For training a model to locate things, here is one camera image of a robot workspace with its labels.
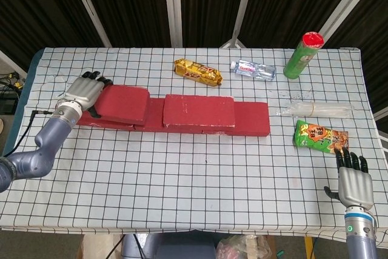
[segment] blue ring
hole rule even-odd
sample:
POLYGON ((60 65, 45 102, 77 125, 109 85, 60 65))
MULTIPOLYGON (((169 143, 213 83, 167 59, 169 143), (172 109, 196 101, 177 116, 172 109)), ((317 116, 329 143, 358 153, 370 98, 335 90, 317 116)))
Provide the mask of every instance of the blue ring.
POLYGON ((372 217, 371 217, 370 215, 359 214, 359 213, 356 213, 356 212, 352 212, 352 213, 350 213, 350 214, 345 214, 345 218, 349 218, 349 217, 366 218, 367 220, 372 221, 372 217))

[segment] black curtain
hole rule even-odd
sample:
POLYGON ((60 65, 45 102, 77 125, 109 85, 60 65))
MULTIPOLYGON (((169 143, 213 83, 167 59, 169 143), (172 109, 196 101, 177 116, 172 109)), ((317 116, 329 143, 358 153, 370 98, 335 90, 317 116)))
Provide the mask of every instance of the black curtain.
POLYGON ((44 47, 100 47, 81 0, 0 0, 0 48, 28 70, 44 47))
POLYGON ((250 48, 295 48, 318 31, 340 0, 249 0, 238 39, 250 48))
POLYGON ((170 47, 166 0, 92 0, 114 47, 170 47))
MULTIPOLYGON (((388 0, 360 0, 326 47, 361 49, 363 72, 373 112, 388 106, 388 0)), ((388 123, 379 122, 388 133, 388 123)))
POLYGON ((233 33, 240 0, 181 0, 184 47, 221 47, 233 33))

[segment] black fingertip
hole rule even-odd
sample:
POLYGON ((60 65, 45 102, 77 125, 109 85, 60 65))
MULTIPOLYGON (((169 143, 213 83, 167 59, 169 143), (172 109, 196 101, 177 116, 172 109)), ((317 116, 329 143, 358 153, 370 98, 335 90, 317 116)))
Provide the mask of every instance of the black fingertip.
POLYGON ((337 160, 337 168, 338 168, 338 171, 340 171, 340 167, 344 167, 344 159, 342 158, 342 154, 340 152, 340 150, 334 148, 334 152, 335 152, 335 157, 336 157, 336 160, 337 160))
POLYGON ((323 189, 328 197, 334 200, 340 200, 338 192, 332 192, 328 186, 324 186, 323 189))
POLYGON ((361 171, 364 173, 368 173, 368 163, 366 162, 363 156, 360 156, 361 161, 361 171))
POLYGON ((87 111, 90 112, 92 118, 101 118, 101 115, 97 113, 95 106, 90 107, 87 111))
POLYGON ((96 77, 99 75, 99 71, 94 71, 92 74, 90 74, 90 79, 96 79, 96 77))
POLYGON ((83 78, 88 78, 90 76, 90 74, 92 74, 92 73, 90 71, 87 71, 84 74, 82 74, 82 77, 83 78))
POLYGON ((356 154, 353 152, 350 153, 350 156, 352 156, 352 166, 354 170, 359 170, 360 169, 360 164, 358 162, 358 157, 356 154))
POLYGON ((350 158, 349 151, 343 147, 342 151, 344 152, 344 161, 345 161, 345 167, 352 168, 352 159, 350 158))
POLYGON ((105 86, 112 85, 112 84, 113 84, 113 81, 112 81, 111 79, 106 79, 106 80, 104 81, 104 84, 105 84, 105 86))

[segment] water bottle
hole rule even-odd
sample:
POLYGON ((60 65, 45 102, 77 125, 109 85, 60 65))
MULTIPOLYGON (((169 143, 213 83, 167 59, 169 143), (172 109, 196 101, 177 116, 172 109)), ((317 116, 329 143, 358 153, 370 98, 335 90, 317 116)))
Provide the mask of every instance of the water bottle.
POLYGON ((230 69, 237 74, 266 81, 272 81, 276 74, 275 67, 244 60, 239 60, 238 62, 233 61, 230 64, 230 69))

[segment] red foam block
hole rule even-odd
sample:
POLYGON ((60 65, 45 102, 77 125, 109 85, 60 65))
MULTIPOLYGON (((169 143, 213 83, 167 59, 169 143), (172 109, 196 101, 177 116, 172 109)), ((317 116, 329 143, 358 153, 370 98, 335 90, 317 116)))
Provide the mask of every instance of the red foam block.
POLYGON ((267 136, 270 133, 268 104, 235 101, 236 126, 231 131, 202 133, 235 136, 267 136))
POLYGON ((145 88, 111 85, 102 91, 95 108, 104 120, 144 125, 149 99, 150 93, 145 88))
POLYGON ((115 130, 134 130, 133 124, 118 123, 116 121, 107 121, 104 118, 92 118, 89 112, 83 112, 78 123, 80 126, 103 127, 105 129, 115 130))
POLYGON ((202 133, 202 128, 193 127, 182 131, 179 128, 170 128, 163 125, 164 98, 150 98, 149 110, 144 126, 135 125, 139 132, 162 133, 202 133))
POLYGON ((166 95, 163 125, 167 129, 184 133, 199 130, 232 131, 235 123, 232 97, 166 95))

